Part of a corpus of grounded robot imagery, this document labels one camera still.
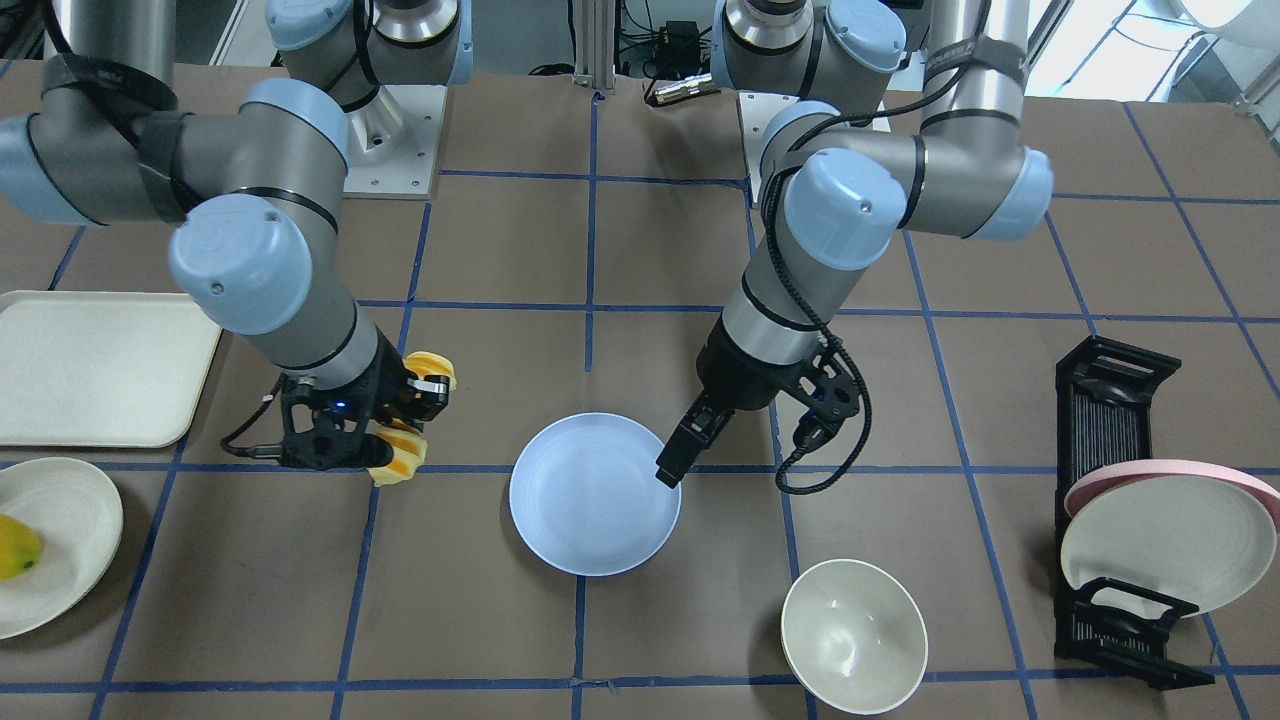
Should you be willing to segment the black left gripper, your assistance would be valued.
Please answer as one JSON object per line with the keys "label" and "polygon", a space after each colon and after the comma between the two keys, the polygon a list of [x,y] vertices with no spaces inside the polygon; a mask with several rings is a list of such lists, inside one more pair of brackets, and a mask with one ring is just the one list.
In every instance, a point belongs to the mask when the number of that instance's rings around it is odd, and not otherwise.
{"label": "black left gripper", "polygon": [[718,320],[696,359],[701,392],[684,414],[655,460],[655,478],[677,489],[736,411],[764,409],[780,393],[805,405],[792,442],[815,451],[861,411],[863,383],[836,351],[815,350],[797,363],[765,363],[741,350]]}

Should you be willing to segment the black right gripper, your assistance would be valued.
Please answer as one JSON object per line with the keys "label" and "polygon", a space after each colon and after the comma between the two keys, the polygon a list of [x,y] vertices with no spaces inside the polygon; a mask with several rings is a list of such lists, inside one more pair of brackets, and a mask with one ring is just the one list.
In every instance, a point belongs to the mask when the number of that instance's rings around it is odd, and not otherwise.
{"label": "black right gripper", "polygon": [[280,374],[283,437],[278,462],[319,471],[388,465],[394,450],[369,425],[390,418],[387,407],[402,388],[403,421],[433,421],[451,401],[449,375],[416,375],[399,360],[394,345],[380,340],[370,365],[338,388],[321,389],[316,380],[307,384]]}

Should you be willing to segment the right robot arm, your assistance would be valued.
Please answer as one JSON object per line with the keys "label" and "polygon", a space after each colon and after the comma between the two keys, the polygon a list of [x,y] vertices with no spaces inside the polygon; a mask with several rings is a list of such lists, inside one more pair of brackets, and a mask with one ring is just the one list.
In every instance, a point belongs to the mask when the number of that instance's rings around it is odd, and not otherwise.
{"label": "right robot arm", "polygon": [[376,486],[422,464],[424,425],[454,383],[443,356],[402,356],[337,278],[351,167],[393,149],[390,85],[466,83],[467,1],[269,1],[287,77],[232,115],[182,111],[170,1],[41,1],[40,111],[3,122],[3,193],[33,219],[174,225],[174,281],[279,377],[283,437],[229,455],[362,468]]}

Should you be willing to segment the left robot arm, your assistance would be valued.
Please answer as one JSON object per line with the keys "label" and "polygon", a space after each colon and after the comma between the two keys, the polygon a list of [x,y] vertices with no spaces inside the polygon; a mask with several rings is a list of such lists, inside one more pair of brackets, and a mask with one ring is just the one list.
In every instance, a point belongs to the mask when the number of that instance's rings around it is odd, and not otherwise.
{"label": "left robot arm", "polygon": [[1051,200],[1048,158],[1021,141],[1029,9],[1024,1],[932,1],[923,95],[883,108],[910,49],[881,1],[719,1],[713,81],[782,94],[759,161],[763,236],[696,360],[701,392],[657,457],[676,487],[739,411],[787,395],[804,406],[776,484],[845,421],[873,423],[867,380],[829,328],[901,229],[1016,241]]}

